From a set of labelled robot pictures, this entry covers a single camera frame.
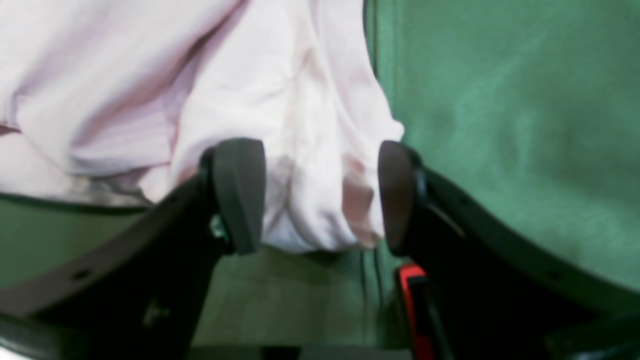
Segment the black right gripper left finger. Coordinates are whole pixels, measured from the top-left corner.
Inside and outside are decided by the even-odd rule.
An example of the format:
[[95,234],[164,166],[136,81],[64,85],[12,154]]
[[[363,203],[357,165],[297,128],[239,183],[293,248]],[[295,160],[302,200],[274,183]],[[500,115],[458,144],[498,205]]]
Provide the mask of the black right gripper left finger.
[[1,289],[3,360],[182,360],[221,257],[261,244],[265,146],[236,137],[159,203],[109,208],[3,193],[63,214],[141,216],[85,254]]

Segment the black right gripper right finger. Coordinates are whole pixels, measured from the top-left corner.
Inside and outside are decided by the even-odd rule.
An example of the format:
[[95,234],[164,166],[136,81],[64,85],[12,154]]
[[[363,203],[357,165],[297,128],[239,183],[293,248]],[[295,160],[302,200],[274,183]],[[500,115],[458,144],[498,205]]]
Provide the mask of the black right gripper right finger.
[[637,360],[639,293],[532,244],[418,153],[386,140],[387,245],[418,264],[436,360]]

